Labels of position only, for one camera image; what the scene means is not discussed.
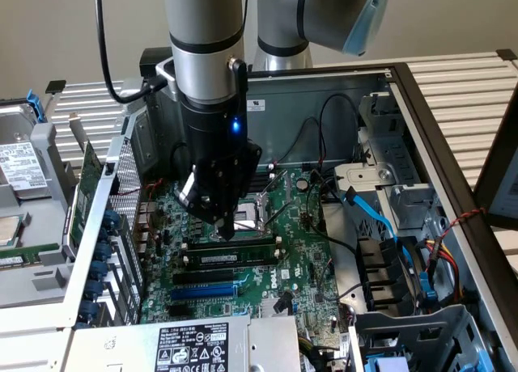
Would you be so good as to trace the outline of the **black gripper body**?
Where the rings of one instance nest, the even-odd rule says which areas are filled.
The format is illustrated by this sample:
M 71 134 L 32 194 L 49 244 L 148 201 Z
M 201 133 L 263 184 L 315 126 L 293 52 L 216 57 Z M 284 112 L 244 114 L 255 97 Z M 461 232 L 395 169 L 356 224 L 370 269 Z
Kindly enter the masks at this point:
M 248 138 L 240 99 L 201 104 L 183 98 L 180 107 L 192 165 L 218 167 L 223 172 L 227 160 Z

